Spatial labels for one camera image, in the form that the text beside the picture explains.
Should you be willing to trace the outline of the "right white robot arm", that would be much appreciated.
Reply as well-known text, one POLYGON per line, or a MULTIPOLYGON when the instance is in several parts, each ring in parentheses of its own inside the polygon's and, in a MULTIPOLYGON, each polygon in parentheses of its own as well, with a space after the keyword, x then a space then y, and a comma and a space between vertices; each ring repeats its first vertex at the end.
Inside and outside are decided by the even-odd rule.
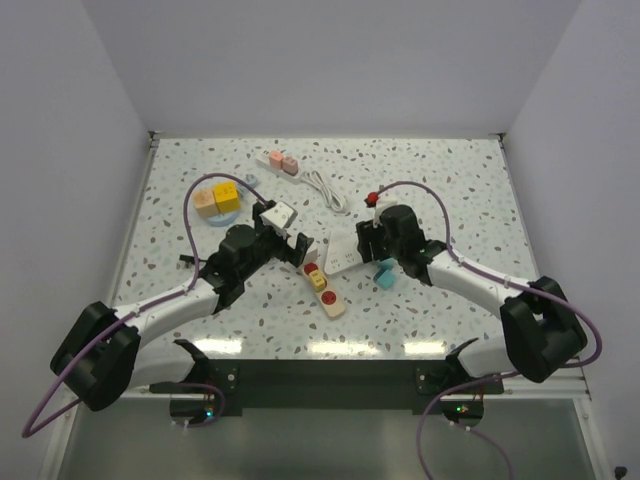
POLYGON ((549 277, 514 281, 468 263, 428 239, 407 205, 385 208, 376 218, 356 224, 357 250, 365 263, 392 258, 406 276, 455 293, 495 318, 503 334, 469 340, 448 355, 448 386, 469 392, 482 377, 517 372, 541 383, 568 365, 587 346, 587 336, 568 307, 560 286, 549 277))

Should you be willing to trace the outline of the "yellow cube socket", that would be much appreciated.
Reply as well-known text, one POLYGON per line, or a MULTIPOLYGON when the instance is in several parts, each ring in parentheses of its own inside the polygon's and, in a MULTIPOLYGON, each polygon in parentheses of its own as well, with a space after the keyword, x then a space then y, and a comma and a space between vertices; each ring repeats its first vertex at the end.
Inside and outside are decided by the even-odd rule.
POLYGON ((220 214, 228 214, 241 209, 240 196, 233 181, 216 184, 213 196, 220 214))

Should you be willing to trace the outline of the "white triangular power strip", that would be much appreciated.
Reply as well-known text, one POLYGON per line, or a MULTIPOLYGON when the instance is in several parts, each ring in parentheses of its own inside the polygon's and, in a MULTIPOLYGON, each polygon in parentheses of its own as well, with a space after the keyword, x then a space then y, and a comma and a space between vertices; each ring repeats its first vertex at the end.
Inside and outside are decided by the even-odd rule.
POLYGON ((332 231, 325 256, 325 273, 328 275, 336 275, 364 264, 365 261, 358 251, 356 231, 332 231))

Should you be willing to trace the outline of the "beige cube socket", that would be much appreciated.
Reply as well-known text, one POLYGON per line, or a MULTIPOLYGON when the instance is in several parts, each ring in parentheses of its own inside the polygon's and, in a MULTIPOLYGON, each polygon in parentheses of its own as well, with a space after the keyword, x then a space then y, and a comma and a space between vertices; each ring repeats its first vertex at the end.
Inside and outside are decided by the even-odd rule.
POLYGON ((211 218, 219 214, 212 188, 195 191, 192 195, 192 201, 196 213, 203 219, 211 218))

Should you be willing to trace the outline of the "light blue round base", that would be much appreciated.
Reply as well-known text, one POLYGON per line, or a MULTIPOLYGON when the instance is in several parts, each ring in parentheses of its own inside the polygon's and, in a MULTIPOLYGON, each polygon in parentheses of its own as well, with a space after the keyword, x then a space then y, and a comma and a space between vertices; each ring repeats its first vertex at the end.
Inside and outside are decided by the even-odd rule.
POLYGON ((205 219, 205 222, 215 228, 228 227, 235 223, 240 216, 240 211, 232 211, 229 213, 218 214, 205 219))

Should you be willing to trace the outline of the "pink plug adapter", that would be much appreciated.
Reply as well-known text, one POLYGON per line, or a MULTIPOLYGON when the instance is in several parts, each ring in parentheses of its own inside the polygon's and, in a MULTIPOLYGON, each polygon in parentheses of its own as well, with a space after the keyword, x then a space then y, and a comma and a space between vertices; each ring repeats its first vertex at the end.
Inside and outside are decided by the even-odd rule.
POLYGON ((281 170, 283 162, 283 154, 279 151, 271 151, 268 156, 269 165, 271 168, 281 170))

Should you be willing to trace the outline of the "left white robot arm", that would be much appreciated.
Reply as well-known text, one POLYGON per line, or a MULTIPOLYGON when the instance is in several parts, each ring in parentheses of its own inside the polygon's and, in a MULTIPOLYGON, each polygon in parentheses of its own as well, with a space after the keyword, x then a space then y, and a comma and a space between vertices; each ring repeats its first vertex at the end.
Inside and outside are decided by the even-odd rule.
POLYGON ((149 342, 230 307, 246 281, 273 259, 302 265, 311 237, 287 229, 297 213, 283 202, 257 202, 252 225, 230 227, 194 279, 143 303, 87 306, 54 354, 52 372, 92 411, 113 404, 136 382, 135 363, 149 342))

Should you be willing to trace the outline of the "wooden power strip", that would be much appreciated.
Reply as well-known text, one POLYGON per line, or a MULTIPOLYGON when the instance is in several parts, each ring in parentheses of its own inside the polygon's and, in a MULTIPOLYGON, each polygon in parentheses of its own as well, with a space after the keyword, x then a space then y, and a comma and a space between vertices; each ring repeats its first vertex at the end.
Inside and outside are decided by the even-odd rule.
POLYGON ((328 319, 336 320, 342 316, 346 312, 344 301, 338 294, 337 290, 332 286, 324 271, 314 262, 304 265, 302 267, 302 272, 313 290, 314 295, 317 297, 318 304, 322 307, 328 319), (327 279, 327 288, 321 292, 314 291, 308 277, 308 274, 316 269, 319 269, 327 279))

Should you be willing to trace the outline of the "white cube socket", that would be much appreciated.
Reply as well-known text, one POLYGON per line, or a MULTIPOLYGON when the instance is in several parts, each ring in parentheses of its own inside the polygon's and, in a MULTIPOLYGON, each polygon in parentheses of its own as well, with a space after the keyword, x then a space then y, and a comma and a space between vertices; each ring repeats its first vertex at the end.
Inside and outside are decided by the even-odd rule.
POLYGON ((317 242, 314 242, 307 250, 305 257, 303 259, 302 265, 307 265, 309 263, 314 263, 318 259, 318 250, 319 245, 317 242))

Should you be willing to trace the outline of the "brown-pink plug adapter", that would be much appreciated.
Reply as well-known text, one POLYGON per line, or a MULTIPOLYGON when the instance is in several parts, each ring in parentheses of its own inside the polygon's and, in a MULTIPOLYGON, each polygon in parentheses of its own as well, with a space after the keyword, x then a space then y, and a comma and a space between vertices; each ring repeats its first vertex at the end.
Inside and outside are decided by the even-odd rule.
POLYGON ((291 156, 286 156, 282 160, 282 171, 290 176, 296 176, 299 172, 298 161, 291 156))

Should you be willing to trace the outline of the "teal plug adapter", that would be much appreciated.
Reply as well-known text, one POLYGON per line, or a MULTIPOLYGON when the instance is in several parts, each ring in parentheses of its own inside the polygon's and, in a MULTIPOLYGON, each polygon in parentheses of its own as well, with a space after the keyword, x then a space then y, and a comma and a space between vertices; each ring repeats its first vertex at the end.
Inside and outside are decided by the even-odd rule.
POLYGON ((396 266, 397 262, 395 259, 393 258, 387 258, 385 260, 381 260, 379 262, 379 267, 386 269, 386 270, 391 270, 396 266))
POLYGON ((391 269, 381 268, 373 277, 374 283, 383 290, 389 290, 396 282, 396 275, 391 269))

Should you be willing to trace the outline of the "yellow plug adapter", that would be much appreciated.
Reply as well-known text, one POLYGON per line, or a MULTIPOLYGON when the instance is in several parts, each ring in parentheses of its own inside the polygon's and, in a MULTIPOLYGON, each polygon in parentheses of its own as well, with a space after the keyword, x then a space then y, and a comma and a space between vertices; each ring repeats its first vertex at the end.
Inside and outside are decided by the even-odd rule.
POLYGON ((327 288, 327 279, 319 269, 311 271, 308 277, 315 292, 321 292, 327 288))

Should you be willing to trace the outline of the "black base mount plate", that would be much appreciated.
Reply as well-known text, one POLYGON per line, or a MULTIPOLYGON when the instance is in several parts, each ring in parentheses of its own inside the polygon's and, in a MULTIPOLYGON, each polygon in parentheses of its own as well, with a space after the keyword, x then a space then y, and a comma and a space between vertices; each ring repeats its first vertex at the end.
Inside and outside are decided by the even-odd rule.
POLYGON ((202 420, 207 408, 225 416, 247 409, 405 410, 418 414, 435 396, 474 379, 456 349, 443 360, 222 360, 186 340, 176 342, 195 364, 176 382, 150 386, 153 394, 182 398, 172 417, 202 420), (199 400, 184 397, 199 395, 199 400))

